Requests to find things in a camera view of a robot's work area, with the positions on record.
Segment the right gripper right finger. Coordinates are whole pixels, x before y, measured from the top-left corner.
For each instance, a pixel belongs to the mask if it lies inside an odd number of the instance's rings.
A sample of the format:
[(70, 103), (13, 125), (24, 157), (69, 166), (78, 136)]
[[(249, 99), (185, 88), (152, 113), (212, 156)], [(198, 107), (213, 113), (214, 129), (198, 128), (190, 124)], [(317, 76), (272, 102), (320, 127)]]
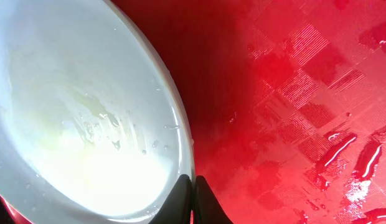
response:
[(233, 224), (202, 175), (195, 180), (192, 208), (195, 224)]

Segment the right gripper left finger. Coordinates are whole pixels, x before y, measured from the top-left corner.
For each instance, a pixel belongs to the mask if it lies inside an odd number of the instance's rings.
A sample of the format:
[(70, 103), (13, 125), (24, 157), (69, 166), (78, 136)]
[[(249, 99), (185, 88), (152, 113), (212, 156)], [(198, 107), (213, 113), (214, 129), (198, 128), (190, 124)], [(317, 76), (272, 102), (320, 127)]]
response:
[(149, 224), (189, 224), (191, 222), (192, 182), (182, 174)]

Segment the light blue plate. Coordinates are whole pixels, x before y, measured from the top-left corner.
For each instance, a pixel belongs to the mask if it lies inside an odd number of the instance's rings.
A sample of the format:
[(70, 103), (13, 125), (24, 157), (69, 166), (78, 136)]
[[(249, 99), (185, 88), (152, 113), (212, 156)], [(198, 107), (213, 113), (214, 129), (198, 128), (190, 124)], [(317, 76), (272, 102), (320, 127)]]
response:
[(165, 64), (104, 0), (0, 0), (0, 195), (33, 223), (149, 223), (191, 133)]

